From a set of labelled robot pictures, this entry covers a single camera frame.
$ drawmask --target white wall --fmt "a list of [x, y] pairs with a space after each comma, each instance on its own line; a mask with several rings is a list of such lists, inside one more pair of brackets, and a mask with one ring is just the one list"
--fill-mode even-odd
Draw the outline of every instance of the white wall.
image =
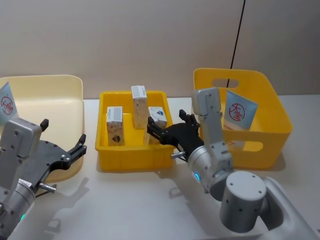
[[0, 77], [72, 74], [84, 97], [132, 85], [190, 96], [229, 68], [242, 0], [1, 0]]
[[233, 68], [264, 73], [279, 95], [320, 94], [320, 1], [247, 0]]

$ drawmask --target cream plastic tray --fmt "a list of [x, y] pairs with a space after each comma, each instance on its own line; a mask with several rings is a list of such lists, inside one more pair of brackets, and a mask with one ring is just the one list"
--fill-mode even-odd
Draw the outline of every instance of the cream plastic tray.
[[[49, 119], [41, 139], [68, 151], [84, 131], [82, 80], [72, 75], [12, 76], [0, 78], [0, 87], [10, 83], [19, 116], [35, 124]], [[83, 157], [68, 170], [52, 172], [47, 182], [59, 182], [74, 176], [83, 165]]]

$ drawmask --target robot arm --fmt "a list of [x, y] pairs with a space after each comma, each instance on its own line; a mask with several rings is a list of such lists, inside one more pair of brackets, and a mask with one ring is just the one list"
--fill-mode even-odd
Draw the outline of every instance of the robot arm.
[[175, 146], [180, 152], [173, 154], [173, 158], [185, 157], [205, 193], [221, 201], [219, 216], [224, 226], [233, 232], [246, 233], [260, 216], [269, 232], [258, 240], [319, 240], [275, 180], [233, 171], [232, 156], [223, 140], [219, 90], [195, 91], [192, 106], [202, 124], [204, 142], [199, 138], [195, 116], [186, 115], [183, 110], [179, 116], [185, 123], [161, 129], [149, 117], [147, 132], [161, 144]]
[[39, 189], [56, 190], [44, 183], [49, 173], [69, 169], [86, 154], [85, 134], [69, 151], [40, 140], [48, 126], [47, 119], [38, 126], [21, 118], [9, 120], [4, 126], [0, 139], [0, 240], [11, 235]]

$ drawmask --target white box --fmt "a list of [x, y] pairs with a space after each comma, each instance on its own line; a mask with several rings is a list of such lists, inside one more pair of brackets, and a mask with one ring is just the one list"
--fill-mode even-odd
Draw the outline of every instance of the white box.
[[106, 129], [109, 146], [125, 145], [122, 106], [108, 106], [106, 110]]
[[[167, 127], [167, 118], [165, 111], [161, 106], [148, 107], [148, 117], [152, 117], [154, 123], [162, 129]], [[157, 144], [159, 140], [147, 133], [147, 125], [144, 128], [144, 144]]]
[[144, 129], [148, 124], [147, 94], [145, 86], [131, 87], [133, 98], [133, 122], [135, 129]]

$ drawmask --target black cable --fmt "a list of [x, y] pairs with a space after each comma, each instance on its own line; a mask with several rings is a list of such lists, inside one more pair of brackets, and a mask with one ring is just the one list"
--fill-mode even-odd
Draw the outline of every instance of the black cable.
[[[232, 69], [234, 65], [234, 59], [235, 59], [235, 54], [236, 54], [236, 48], [238, 44], [238, 38], [239, 38], [239, 33], [240, 33], [240, 28], [241, 28], [241, 23], [242, 23], [242, 17], [244, 15], [244, 10], [245, 10], [245, 5], [246, 5], [246, 0], [243, 0], [243, 6], [242, 6], [242, 11], [241, 11], [241, 17], [240, 17], [240, 22], [239, 22], [239, 27], [238, 27], [238, 32], [236, 34], [236, 39], [235, 39], [235, 44], [234, 44], [234, 49], [233, 49], [233, 55], [232, 55], [232, 60], [231, 60], [231, 66], [230, 69]], [[228, 82], [226, 83], [226, 87], [229, 87], [229, 82], [230, 79], [228, 79]]]
[[41, 197], [41, 196], [43, 196], [43, 195], [45, 195], [45, 194], [47, 194], [47, 193], [51, 193], [51, 192], [50, 192], [50, 191], [45, 191], [45, 192], [40, 193], [40, 194], [38, 194], [37, 196], [35, 196], [35, 198]]
[[182, 161], [187, 161], [185, 158], [182, 158], [182, 157], [178, 157], [178, 159], [181, 159]]

